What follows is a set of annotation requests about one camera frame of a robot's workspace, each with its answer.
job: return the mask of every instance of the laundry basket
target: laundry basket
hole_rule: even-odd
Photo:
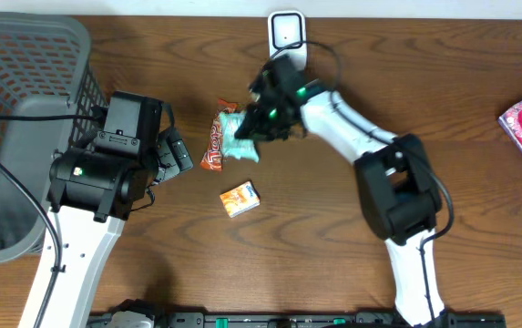
[[[0,13],[0,115],[91,115],[105,106],[88,65],[90,38],[76,20]],[[0,161],[45,209],[48,172],[86,131],[88,120],[0,121]],[[34,208],[0,174],[0,262],[35,251],[45,231]]]

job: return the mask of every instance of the wooden table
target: wooden table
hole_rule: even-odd
[[[265,19],[78,19],[106,93],[170,102],[196,164],[216,99],[247,102],[267,57]],[[445,303],[501,311],[508,327],[522,327],[522,157],[496,123],[522,99],[522,22],[309,19],[308,36],[342,54],[348,103],[383,128],[420,136],[453,194],[455,227],[435,246]],[[334,74],[319,50],[310,68]],[[259,151],[259,164],[197,167],[157,187],[156,205],[128,221],[93,309],[127,298],[211,312],[392,307],[388,255],[363,220],[352,167],[317,138]],[[219,194],[246,180],[261,205],[229,219]],[[16,326],[37,261],[0,265],[0,327]]]

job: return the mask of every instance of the basket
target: basket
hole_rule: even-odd
[[[76,20],[55,15],[0,13],[0,115],[90,115],[105,106],[88,64],[90,38]],[[0,121],[0,162],[47,210],[53,153],[64,152],[88,120]],[[0,174],[0,262],[35,251],[44,223]]]

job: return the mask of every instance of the white wall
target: white wall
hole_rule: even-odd
[[[291,8],[308,17],[522,19],[522,0],[0,0],[0,11],[65,15],[267,16]]]

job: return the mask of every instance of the wood grain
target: wood grain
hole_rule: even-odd
[[[170,102],[195,162],[216,99],[247,102],[267,57],[264,19],[78,19],[104,90]],[[455,227],[435,246],[445,303],[522,327],[522,157],[496,123],[522,99],[522,22],[311,19],[308,36],[341,53],[347,101],[418,134],[451,190]],[[315,75],[333,68],[310,51]],[[392,307],[388,256],[363,220],[351,166],[317,138],[259,149],[259,164],[195,168],[156,188],[156,205],[131,217],[113,250],[93,309],[127,298],[211,312]],[[248,179],[261,205],[231,220],[219,194]],[[0,327],[16,326],[36,266],[35,256],[0,265]]]

